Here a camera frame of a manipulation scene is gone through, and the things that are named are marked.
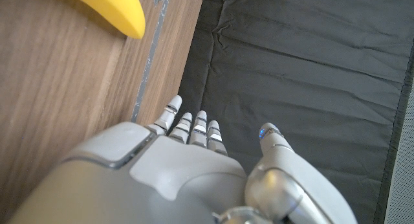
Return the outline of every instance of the black fabric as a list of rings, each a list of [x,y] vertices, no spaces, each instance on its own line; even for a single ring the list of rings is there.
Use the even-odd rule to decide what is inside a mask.
[[[274,123],[339,189],[358,222],[380,221],[385,210],[377,202],[386,206],[406,74],[412,80],[413,6],[204,0],[180,113],[203,109],[217,120],[229,155],[247,172],[261,157],[260,126]]]

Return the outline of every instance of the silver metal part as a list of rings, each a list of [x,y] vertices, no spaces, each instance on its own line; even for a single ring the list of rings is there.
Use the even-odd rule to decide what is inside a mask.
[[[234,207],[219,216],[218,224],[273,224],[252,207]]]
[[[310,197],[304,193],[299,205],[288,215],[293,223],[329,224],[325,215],[315,206]]]
[[[171,133],[169,134],[169,137],[181,143],[184,143],[184,144],[187,143],[188,134],[190,133],[192,118],[193,117],[191,113],[185,113],[180,119],[180,122],[177,124],[177,126],[175,126],[173,131],[171,131]]]
[[[164,108],[160,118],[154,122],[154,124],[162,127],[164,130],[168,131],[174,122],[175,115],[180,109],[182,99],[179,95],[175,96],[171,102]]]
[[[189,144],[207,147],[207,113],[205,111],[199,111],[194,121],[194,128],[191,131]]]
[[[328,223],[356,223],[351,207],[349,207],[341,193],[339,193],[339,191],[319,171],[317,171],[317,169],[293,152],[285,138],[278,133],[276,127],[270,124],[264,125],[263,127],[262,130],[264,133],[268,132],[270,129],[273,130],[269,134],[264,134],[264,137],[261,138],[260,144],[263,158],[249,175],[245,189],[246,204],[258,208],[266,215],[274,213],[275,216],[278,216],[282,215],[281,210],[288,210],[289,207],[298,207],[298,211],[292,209],[289,211],[288,215],[292,214],[292,218],[300,220],[317,219],[318,221],[321,221],[325,219]],[[263,203],[269,202],[269,197],[275,197],[275,199],[279,197],[283,198],[283,196],[274,195],[272,193],[268,193],[267,197],[261,197],[259,193],[262,188],[263,190],[269,189],[267,186],[280,187],[279,184],[268,183],[268,181],[264,179],[264,176],[268,171],[274,170],[281,171],[288,175],[288,178],[291,179],[282,177],[283,179],[286,179],[284,183],[287,186],[292,187],[288,182],[294,181],[304,191],[304,193],[302,193],[303,197],[305,197],[306,194],[309,199],[304,200],[304,203],[297,203],[296,205],[285,203],[287,207],[274,211],[269,210],[267,207],[262,207]],[[289,195],[292,196],[290,199],[291,201],[301,201],[301,199],[298,199],[298,197],[295,196],[294,192],[289,192]],[[316,213],[320,213],[322,218],[320,216],[313,216],[316,215],[315,211],[310,210],[314,210],[315,208],[318,210]],[[299,214],[294,213],[299,212],[299,210],[308,212],[308,214],[312,214],[312,216],[299,217]]]
[[[254,170],[245,188],[246,204],[271,220],[282,220],[302,200],[303,189],[285,172],[277,169]]]

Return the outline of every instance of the metal strip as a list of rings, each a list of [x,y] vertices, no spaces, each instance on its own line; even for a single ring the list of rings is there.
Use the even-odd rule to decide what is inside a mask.
[[[157,48],[158,40],[160,38],[161,28],[162,28],[162,24],[164,23],[164,18],[165,18],[166,12],[167,12],[168,3],[169,3],[169,0],[164,0],[164,2],[162,3],[161,13],[158,17],[157,27],[155,28],[153,40],[151,42],[151,47],[149,48],[147,63],[145,64],[144,73],[142,75],[140,88],[138,90],[138,95],[136,96],[134,110],[132,112],[132,117],[131,117],[131,122],[136,122],[136,119],[138,118],[138,112],[140,110],[142,97],[144,96],[145,87],[147,85],[149,70],[150,70],[152,62],[153,62],[155,49]]]

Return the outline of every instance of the wood grain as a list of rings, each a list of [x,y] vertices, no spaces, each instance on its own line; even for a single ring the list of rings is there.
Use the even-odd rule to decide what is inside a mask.
[[[140,1],[142,40],[78,0],[0,0],[0,223],[70,149],[131,118],[161,7]],[[170,0],[142,122],[178,91],[200,5]]]
[[[150,124],[179,91],[202,0],[170,0],[137,122]]]

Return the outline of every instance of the gray plastic casing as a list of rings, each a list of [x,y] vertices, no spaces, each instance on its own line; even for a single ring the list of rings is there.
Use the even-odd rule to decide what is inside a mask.
[[[102,140],[134,132],[145,134]],[[118,161],[102,152],[132,144],[118,148],[123,150],[117,153]],[[166,186],[160,188],[157,182],[168,181],[174,174],[180,178],[175,181],[175,196],[160,194]],[[245,172],[234,159],[125,122],[82,143],[64,158],[10,223],[215,223],[213,213],[243,205],[245,183]]]

